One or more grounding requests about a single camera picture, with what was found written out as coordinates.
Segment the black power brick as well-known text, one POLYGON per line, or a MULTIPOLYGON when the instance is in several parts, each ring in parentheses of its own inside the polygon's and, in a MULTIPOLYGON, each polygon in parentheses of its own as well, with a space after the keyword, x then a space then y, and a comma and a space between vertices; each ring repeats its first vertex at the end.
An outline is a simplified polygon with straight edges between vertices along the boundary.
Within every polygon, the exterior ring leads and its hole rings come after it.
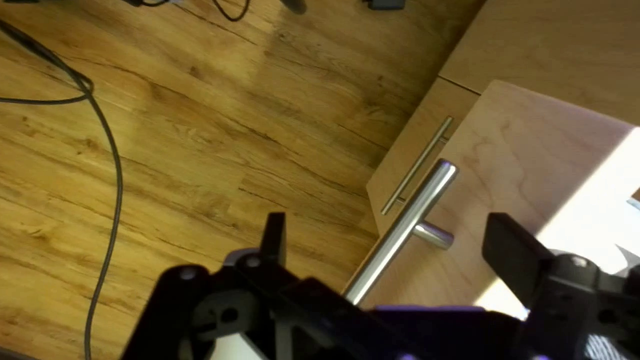
POLYGON ((362 0, 370 10, 402 10, 405 8, 406 0, 362 0))

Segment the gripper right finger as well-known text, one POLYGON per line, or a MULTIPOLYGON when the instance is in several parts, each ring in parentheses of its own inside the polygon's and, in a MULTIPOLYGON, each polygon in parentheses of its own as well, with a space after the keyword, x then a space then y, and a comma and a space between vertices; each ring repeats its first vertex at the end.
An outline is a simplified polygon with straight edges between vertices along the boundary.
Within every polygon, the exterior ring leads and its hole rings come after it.
POLYGON ((487 216, 482 257, 528 310, 517 360, 640 360, 640 257, 611 275, 570 252, 555 254, 507 213, 487 216))

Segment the light wooden drawer cabinet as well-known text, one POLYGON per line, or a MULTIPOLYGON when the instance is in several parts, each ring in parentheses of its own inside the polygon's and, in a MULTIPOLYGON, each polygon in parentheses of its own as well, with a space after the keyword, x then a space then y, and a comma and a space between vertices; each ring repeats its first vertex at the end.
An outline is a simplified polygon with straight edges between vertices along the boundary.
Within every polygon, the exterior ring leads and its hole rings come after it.
POLYGON ((640 0, 486 0, 437 78, 478 95, 501 81, 640 128, 640 0))

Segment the light wooden drawer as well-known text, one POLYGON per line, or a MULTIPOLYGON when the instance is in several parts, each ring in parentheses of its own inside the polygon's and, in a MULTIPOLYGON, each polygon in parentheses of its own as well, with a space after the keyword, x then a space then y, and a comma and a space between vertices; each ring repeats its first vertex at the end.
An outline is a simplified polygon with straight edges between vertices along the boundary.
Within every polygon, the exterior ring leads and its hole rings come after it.
POLYGON ((413 235, 360 306, 480 306, 525 317, 482 256, 494 212, 609 274, 636 263, 624 251, 640 258, 640 127, 494 80, 441 158, 459 173, 425 220, 453 234, 452 246, 413 235))
MULTIPOLYGON (((430 87, 430 90, 426 93, 414 113, 409 117, 406 125, 402 128, 366 185, 375 227, 379 235, 383 235, 387 231, 403 209, 404 202, 394 203, 387 215, 381 215, 382 207, 384 207, 423 148, 434 136, 442 121, 447 116, 454 118, 454 121, 445 132, 445 137, 449 140, 466 118, 473 105, 478 101, 478 98, 480 98, 480 95, 469 89, 441 77, 436 78, 434 84, 430 87)), ((439 158, 445 145, 438 143, 435 146, 432 153, 407 185, 405 191, 402 192, 400 200, 406 201, 414 193, 416 187, 418 187, 426 174, 429 173, 434 162, 439 158)))

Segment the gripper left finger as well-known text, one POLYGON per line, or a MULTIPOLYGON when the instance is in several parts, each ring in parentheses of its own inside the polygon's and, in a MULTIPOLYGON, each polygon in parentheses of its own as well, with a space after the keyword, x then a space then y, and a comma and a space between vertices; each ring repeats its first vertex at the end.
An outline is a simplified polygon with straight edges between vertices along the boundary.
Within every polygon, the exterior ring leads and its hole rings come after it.
POLYGON ((285 268, 286 215, 270 213, 259 248, 211 273, 167 269, 121 360, 206 360, 241 335, 264 360, 395 360, 397 335, 315 278, 285 268))

